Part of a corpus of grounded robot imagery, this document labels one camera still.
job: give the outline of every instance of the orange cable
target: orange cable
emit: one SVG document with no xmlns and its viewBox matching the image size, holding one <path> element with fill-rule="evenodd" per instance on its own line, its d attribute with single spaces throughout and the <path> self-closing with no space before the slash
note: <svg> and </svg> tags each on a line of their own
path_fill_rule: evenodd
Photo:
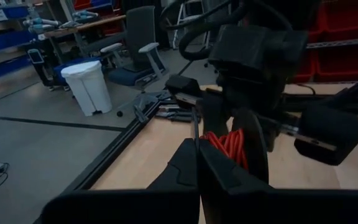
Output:
<svg viewBox="0 0 358 224">
<path fill-rule="evenodd" d="M 201 136 L 200 139 L 208 140 L 215 148 L 223 152 L 224 155 L 234 160 L 239 166 L 248 170 L 246 152 L 244 151 L 244 132 L 242 129 L 232 131 L 228 135 L 218 138 L 211 131 Z"/>
</svg>

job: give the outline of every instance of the concrete floor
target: concrete floor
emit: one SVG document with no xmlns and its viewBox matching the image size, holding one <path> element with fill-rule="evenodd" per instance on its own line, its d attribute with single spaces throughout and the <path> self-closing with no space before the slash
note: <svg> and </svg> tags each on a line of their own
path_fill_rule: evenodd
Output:
<svg viewBox="0 0 358 224">
<path fill-rule="evenodd" d="M 160 54 L 170 72 L 147 91 L 161 90 L 169 75 L 178 73 L 188 63 L 176 50 Z M 200 85 L 213 84 L 216 79 L 211 66 L 204 68 L 204 61 L 193 62 L 183 75 L 198 79 Z M 110 82 L 107 85 L 113 108 L 139 93 Z M 71 92 L 63 90 L 48 91 L 34 69 L 27 67 L 0 78 L 0 117 L 122 128 L 134 119 L 130 111 L 118 118 L 115 110 L 86 117 L 71 96 Z M 11 165 L 9 178 L 0 187 L 0 224 L 35 221 L 42 207 L 61 193 L 119 133 L 0 120 L 0 162 Z"/>
</svg>

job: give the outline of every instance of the office chair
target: office chair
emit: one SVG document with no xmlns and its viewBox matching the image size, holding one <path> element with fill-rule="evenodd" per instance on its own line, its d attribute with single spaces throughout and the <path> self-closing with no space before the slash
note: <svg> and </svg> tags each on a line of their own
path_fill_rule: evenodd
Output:
<svg viewBox="0 0 358 224">
<path fill-rule="evenodd" d="M 158 43 L 155 42 L 154 6 L 142 6 L 128 10 L 126 13 L 127 37 L 126 48 L 131 56 L 132 63 L 123 65 L 118 50 L 121 43 L 115 43 L 101 49 L 101 53 L 113 51 L 117 68 L 108 73 L 111 82 L 129 86 L 140 90 L 141 93 L 132 101 L 118 107 L 117 116 L 123 115 L 123 110 L 132 107 L 134 113 L 142 115 L 142 110 L 149 103 L 158 101 L 158 97 L 164 92 L 146 93 L 145 88 L 161 79 L 168 72 L 168 68 L 162 62 L 158 51 Z"/>
</svg>

